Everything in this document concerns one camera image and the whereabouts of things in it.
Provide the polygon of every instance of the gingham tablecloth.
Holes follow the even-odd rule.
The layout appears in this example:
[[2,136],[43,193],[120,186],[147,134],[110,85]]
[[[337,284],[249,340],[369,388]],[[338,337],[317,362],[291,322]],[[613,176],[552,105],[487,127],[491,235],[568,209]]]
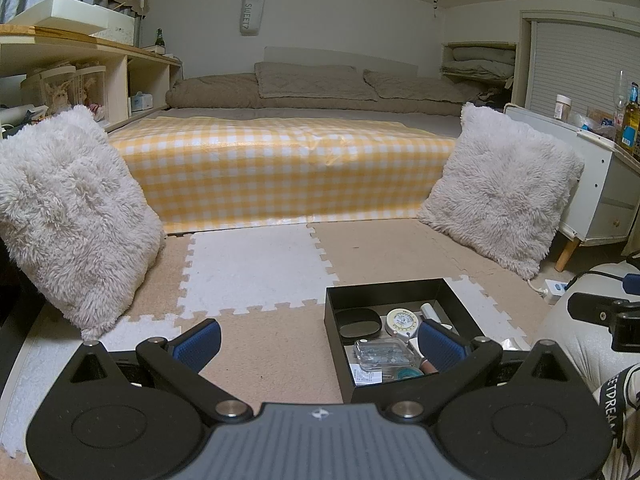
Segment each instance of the gingham tablecloth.
[[110,137],[168,233],[410,218],[455,140],[341,119],[144,119]]

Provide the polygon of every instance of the window blind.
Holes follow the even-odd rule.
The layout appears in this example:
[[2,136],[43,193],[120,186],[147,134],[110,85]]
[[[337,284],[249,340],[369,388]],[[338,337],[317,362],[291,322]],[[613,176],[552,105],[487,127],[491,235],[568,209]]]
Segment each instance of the window blind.
[[526,107],[552,117],[556,94],[572,99],[572,110],[587,107],[613,113],[613,92],[620,70],[640,84],[640,38],[589,25],[533,22],[532,64]]

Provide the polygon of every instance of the black box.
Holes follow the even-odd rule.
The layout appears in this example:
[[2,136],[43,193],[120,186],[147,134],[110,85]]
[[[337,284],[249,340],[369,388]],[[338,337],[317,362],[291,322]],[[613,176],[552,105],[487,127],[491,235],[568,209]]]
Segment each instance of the black box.
[[372,308],[380,316],[386,316],[395,308],[419,312],[422,304],[427,301],[440,313],[444,311],[448,320],[442,321],[450,322],[463,338],[471,341],[476,336],[483,335],[471,314],[442,278],[327,288],[324,327],[344,402],[373,402],[379,406],[387,406],[398,399],[415,397],[411,392],[424,388],[430,379],[423,376],[356,386],[351,375],[350,361],[338,333],[335,312],[347,308],[366,307]]

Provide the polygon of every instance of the metal screw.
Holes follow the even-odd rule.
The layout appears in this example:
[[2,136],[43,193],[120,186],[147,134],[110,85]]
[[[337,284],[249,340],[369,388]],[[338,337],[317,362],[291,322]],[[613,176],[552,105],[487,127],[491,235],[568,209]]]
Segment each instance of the metal screw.
[[227,399],[222,400],[216,404],[216,411],[219,415],[228,416],[229,418],[235,418],[236,416],[240,416],[249,409],[242,400],[237,399]]
[[422,405],[415,400],[401,400],[391,407],[391,412],[402,418],[415,418],[422,415],[423,411]]

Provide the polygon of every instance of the round white device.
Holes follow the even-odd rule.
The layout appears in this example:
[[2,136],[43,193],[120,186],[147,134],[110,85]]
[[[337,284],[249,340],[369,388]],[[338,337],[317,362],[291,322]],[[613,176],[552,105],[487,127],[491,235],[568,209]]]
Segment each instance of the round white device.
[[399,337],[405,342],[415,337],[419,324],[418,316],[405,308],[395,308],[385,318],[385,330],[389,335]]

